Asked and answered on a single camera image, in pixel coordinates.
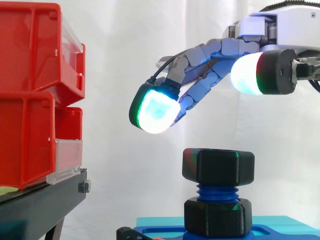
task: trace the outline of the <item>red plastic drawer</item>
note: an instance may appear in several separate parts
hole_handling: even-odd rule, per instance
[[[55,3],[0,1],[0,91],[47,91],[59,106],[85,97],[85,46]]]
[[[24,189],[48,176],[54,184],[78,174],[80,108],[55,109],[49,92],[0,92],[0,132],[0,186]]]

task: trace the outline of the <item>light blue platform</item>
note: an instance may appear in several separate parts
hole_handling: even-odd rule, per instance
[[[266,225],[267,227],[287,235],[315,235],[320,237],[320,229],[303,224],[288,216],[253,216],[255,225]],[[183,217],[139,217],[136,220],[137,227],[145,226],[183,226]],[[182,235],[183,232],[150,232],[145,235],[150,238],[173,238]],[[263,235],[254,232],[255,236]]]

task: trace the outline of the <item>yellow object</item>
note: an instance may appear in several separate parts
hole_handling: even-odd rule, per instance
[[[19,189],[16,187],[11,187],[11,186],[0,186],[0,196],[7,194],[7,193],[12,193],[12,192],[16,192]]]

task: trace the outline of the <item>black cable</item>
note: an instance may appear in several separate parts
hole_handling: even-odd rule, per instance
[[[318,92],[320,93],[320,85],[317,81],[313,81],[313,80],[308,80],[309,83],[311,84],[311,86]]]
[[[147,82],[154,84],[157,76],[171,63],[173,62],[178,56],[180,56],[181,54],[184,54],[187,50],[184,50],[180,53],[178,53],[177,55],[172,56],[168,61],[166,61],[159,69],[158,71],[155,72],[155,74],[153,74],[148,80]]]

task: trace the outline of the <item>transparent drawer front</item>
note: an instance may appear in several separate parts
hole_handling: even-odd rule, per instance
[[[62,54],[65,61],[77,71],[77,54],[83,53],[84,47],[72,31],[68,22],[62,18]]]
[[[55,142],[55,172],[46,176],[46,182],[51,185],[80,174],[82,164],[82,141],[56,139]]]

